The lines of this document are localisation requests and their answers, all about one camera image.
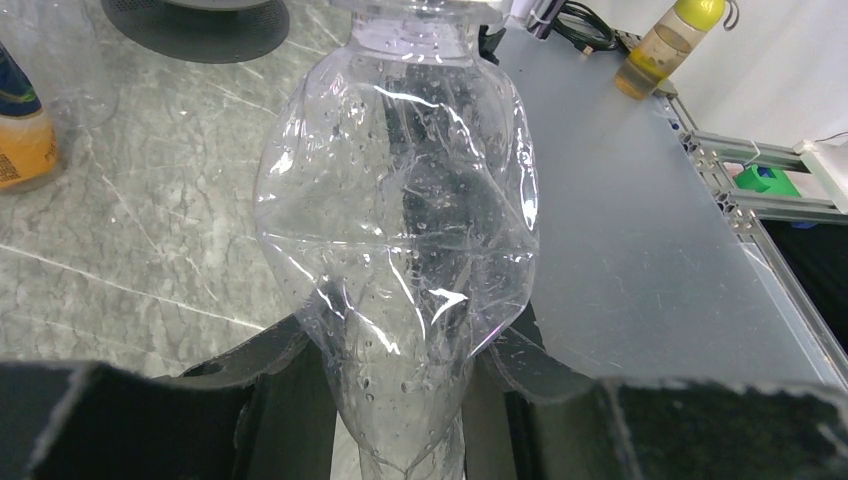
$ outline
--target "orange bottle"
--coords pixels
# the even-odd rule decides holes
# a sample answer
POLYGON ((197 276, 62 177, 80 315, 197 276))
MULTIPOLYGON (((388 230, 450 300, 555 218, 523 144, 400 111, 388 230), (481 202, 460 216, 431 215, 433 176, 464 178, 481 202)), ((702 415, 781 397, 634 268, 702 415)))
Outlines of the orange bottle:
POLYGON ((0 191, 40 186, 59 156, 53 122, 12 56, 0 45, 0 191))

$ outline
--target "bottle neck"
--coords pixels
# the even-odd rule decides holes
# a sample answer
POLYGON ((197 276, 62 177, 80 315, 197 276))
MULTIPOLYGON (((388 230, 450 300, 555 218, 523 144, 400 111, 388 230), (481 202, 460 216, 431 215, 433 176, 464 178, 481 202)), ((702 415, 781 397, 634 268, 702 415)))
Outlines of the bottle neck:
POLYGON ((357 13, 350 44, 401 62, 462 65, 480 55, 477 37, 475 25, 357 13))

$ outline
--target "yellow cap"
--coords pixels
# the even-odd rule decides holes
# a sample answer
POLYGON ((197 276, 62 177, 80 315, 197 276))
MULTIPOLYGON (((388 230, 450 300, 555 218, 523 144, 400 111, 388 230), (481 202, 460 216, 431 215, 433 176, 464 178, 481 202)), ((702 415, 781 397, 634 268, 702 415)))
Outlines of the yellow cap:
POLYGON ((726 0, 677 0, 674 11, 693 28, 709 31, 724 16, 726 0))

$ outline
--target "round black base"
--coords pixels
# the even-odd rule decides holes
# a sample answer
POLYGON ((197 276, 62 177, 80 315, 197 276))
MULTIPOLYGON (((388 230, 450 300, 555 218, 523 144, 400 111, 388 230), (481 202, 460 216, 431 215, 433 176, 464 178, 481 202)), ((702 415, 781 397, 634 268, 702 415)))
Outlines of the round black base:
POLYGON ((180 60, 236 63, 271 52, 289 32, 283 0, 209 11, 163 0, 102 0, 106 16, 139 45, 180 60))

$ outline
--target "crumpled plastic bottle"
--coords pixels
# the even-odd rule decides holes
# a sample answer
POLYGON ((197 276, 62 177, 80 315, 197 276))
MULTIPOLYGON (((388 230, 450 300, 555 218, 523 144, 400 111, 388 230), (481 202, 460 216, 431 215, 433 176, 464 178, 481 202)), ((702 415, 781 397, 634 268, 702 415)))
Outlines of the crumpled plastic bottle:
POLYGON ((258 240, 322 349, 366 479, 461 479, 473 356, 526 306, 537 179, 521 100, 479 56, 497 2, 337 0, 255 188, 258 240))

